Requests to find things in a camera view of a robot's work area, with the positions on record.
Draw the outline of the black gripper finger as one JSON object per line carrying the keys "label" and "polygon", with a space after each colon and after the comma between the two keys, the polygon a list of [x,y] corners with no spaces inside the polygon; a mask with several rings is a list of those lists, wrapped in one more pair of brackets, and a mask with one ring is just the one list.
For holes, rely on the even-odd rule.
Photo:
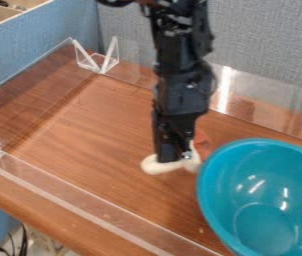
{"label": "black gripper finger", "polygon": [[174,145],[180,158],[192,158],[191,141],[195,137],[195,114],[177,115],[172,118],[172,130],[174,133]]}
{"label": "black gripper finger", "polygon": [[158,113],[152,114],[152,134],[157,162],[172,162],[174,158],[173,146],[168,136],[166,123]]}

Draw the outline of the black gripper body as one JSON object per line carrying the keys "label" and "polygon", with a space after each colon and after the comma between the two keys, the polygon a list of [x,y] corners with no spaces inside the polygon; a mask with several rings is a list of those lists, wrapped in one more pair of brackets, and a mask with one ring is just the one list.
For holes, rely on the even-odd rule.
{"label": "black gripper body", "polygon": [[209,68],[178,73],[154,70],[152,118],[193,118],[204,115],[215,91],[215,75]]}

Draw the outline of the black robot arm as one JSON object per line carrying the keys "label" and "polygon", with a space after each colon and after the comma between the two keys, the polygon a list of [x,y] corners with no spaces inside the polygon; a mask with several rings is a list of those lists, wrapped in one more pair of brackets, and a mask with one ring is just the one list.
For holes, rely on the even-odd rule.
{"label": "black robot arm", "polygon": [[153,72],[152,133],[156,161],[169,163],[192,157],[196,119],[208,111],[216,88],[204,57],[212,51],[207,0],[96,0],[122,8],[140,6],[149,20],[156,52]]}

